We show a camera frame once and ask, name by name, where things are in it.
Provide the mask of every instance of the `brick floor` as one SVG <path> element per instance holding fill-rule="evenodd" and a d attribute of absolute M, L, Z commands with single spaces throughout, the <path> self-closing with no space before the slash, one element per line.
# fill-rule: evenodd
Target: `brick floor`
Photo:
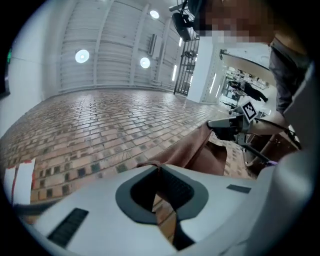
<path fill-rule="evenodd" d="M 145 90 L 86 90 L 59 95 L 22 116 L 1 138 L 6 167 L 36 158 L 31 203 L 62 198 L 96 179 L 125 172 L 167 149 L 208 119 L 227 117 L 214 105 Z M 225 175 L 249 178 L 240 147 L 225 145 Z M 166 202 L 154 203 L 160 225 L 171 220 Z"/>

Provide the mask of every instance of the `black fisheye border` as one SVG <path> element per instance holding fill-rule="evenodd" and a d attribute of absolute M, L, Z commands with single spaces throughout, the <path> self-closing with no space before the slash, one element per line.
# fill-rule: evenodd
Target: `black fisheye border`
<path fill-rule="evenodd" d="M 9 49 L 17 36 L 20 28 L 35 10 L 43 4 L 44 0 L 33 1 L 5 1 L 2 5 L 2 49 L 1 53 L 1 76 L 0 83 L 4 83 L 5 67 Z M 320 50 L 318 38 L 319 12 L 317 1 L 269 0 L 269 5 L 296 31 L 305 48 L 315 64 L 316 77 L 320 74 Z M 312 198 L 303 209 L 303 212 L 292 225 L 285 236 L 270 249 L 269 252 L 261 254 L 278 255 L 280 253 L 299 253 L 304 255 L 316 252 L 318 247 L 317 227 L 319 226 L 319 175 Z M 11 205 L 8 203 L 3 189 L 0 189 L 1 220 L 2 220 L 2 254 L 15 255 L 27 254 L 50 255 L 39 243 L 28 233 L 22 225 Z"/>

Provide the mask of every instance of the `white sign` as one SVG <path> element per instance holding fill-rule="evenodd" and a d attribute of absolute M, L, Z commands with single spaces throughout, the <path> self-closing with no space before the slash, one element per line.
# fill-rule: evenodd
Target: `white sign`
<path fill-rule="evenodd" d="M 249 123 L 252 120 L 254 120 L 258 115 L 258 111 L 255 109 L 254 105 L 250 101 L 247 101 L 246 103 L 242 104 L 241 108 L 242 108 L 243 114 L 245 115 Z"/>

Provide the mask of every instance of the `brown cloth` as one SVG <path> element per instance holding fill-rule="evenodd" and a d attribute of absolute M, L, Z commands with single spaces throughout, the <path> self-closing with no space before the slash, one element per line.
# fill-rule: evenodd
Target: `brown cloth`
<path fill-rule="evenodd" d="M 137 167 L 155 165 L 174 165 L 189 170 L 224 175 L 227 159 L 227 150 L 209 141 L 212 129 L 207 122 L 199 126 L 189 135 L 167 148 L 165 151 L 139 163 Z"/>

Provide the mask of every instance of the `round ceiling light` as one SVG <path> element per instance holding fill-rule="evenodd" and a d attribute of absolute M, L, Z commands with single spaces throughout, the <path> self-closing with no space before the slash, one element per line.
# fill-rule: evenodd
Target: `round ceiling light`
<path fill-rule="evenodd" d="M 85 63 L 89 60 L 90 54 L 87 50 L 79 50 L 75 54 L 75 61 L 78 63 Z"/>
<path fill-rule="evenodd" d="M 143 67 L 144 69 L 147 69 L 150 67 L 150 60 L 147 57 L 143 57 L 140 60 L 140 65 L 141 67 Z"/>
<path fill-rule="evenodd" d="M 152 18 L 159 19 L 159 13 L 155 10 L 150 11 L 150 15 Z"/>

